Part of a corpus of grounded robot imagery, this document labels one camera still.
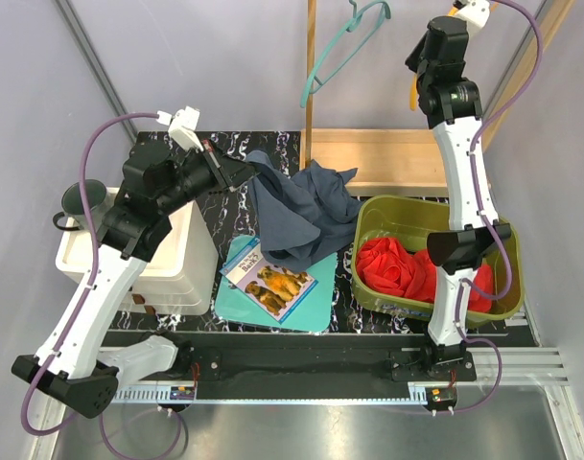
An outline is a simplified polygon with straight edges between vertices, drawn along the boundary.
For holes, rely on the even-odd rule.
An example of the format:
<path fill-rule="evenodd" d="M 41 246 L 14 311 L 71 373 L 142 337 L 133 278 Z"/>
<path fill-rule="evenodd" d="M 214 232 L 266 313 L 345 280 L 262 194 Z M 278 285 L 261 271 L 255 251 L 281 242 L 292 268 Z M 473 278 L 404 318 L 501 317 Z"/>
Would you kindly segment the navy blue tank top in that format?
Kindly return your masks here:
<path fill-rule="evenodd" d="M 246 162 L 259 172 L 248 183 L 265 259 L 300 272 L 350 244 L 362 204 L 346 185 L 356 168 L 338 172 L 312 161 L 292 177 L 254 150 Z"/>

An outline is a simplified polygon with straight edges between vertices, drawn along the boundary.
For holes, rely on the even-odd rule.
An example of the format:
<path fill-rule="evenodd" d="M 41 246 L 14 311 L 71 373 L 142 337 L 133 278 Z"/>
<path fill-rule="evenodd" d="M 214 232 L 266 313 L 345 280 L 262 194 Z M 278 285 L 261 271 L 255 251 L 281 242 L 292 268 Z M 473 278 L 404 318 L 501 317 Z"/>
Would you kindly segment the red tank top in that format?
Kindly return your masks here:
<path fill-rule="evenodd" d="M 376 238 L 361 246 L 355 267 L 362 282 L 376 292 L 434 303 L 436 266 L 427 249 L 411 254 L 396 238 Z"/>

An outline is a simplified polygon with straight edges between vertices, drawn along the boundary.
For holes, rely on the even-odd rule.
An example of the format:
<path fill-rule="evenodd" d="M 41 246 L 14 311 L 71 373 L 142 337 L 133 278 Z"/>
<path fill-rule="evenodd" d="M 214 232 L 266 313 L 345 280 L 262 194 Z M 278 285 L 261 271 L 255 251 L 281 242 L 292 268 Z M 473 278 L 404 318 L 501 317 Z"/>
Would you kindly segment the orange hanger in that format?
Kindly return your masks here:
<path fill-rule="evenodd" d="M 454 1 L 451 9 L 447 13 L 448 16 L 453 16 L 462 8 L 463 4 L 460 1 Z M 418 106 L 418 92 L 417 92 L 417 75 L 412 76 L 410 88 L 409 88 L 409 109 L 411 111 L 416 111 Z"/>

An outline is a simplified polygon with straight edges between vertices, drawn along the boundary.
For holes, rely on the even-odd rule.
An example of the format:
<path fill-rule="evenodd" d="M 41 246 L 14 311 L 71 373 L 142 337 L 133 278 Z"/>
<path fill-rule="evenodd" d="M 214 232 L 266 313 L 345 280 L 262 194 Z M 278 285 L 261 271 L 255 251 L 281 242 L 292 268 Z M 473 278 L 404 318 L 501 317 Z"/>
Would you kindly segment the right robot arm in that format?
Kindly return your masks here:
<path fill-rule="evenodd" d="M 489 201 L 488 181 L 477 134 L 482 107 L 477 85 L 463 75 L 470 34 L 458 17 L 432 19 L 406 60 L 415 73 L 419 106 L 438 145 L 449 194 L 449 228 L 431 233 L 427 249 L 436 267 L 436 291 L 423 374 L 441 380 L 464 364 L 465 319 L 471 294 L 490 300 L 476 277 L 484 258 L 503 252 L 512 229 Z"/>

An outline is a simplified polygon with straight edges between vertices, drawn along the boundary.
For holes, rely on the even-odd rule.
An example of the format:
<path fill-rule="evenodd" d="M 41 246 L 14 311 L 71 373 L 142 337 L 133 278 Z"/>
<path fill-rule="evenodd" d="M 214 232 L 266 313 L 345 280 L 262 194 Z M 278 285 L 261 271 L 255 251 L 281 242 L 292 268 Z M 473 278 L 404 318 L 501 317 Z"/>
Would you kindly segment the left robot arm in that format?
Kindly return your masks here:
<path fill-rule="evenodd" d="M 12 373 L 84 418 L 110 405 L 117 390 L 165 373 L 173 380 L 191 370 L 188 339 L 151 333 L 115 353 L 100 350 L 126 294 L 172 230 L 170 216 L 207 193 L 235 191 L 256 168 L 209 140 L 181 154 L 161 142 L 137 144 L 124 163 L 123 182 L 94 239 L 92 266 L 46 342 L 18 356 Z"/>

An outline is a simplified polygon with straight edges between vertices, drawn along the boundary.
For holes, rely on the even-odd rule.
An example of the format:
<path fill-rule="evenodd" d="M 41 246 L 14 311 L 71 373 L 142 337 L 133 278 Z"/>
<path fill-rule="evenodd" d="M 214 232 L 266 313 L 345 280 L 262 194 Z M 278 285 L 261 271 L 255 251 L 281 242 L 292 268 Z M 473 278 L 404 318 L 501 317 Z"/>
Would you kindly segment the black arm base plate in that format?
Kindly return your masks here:
<path fill-rule="evenodd" d="M 198 398 L 225 403 L 394 402 L 412 383 L 471 382 L 473 360 L 430 366 L 422 335 L 180 332 L 199 365 Z"/>

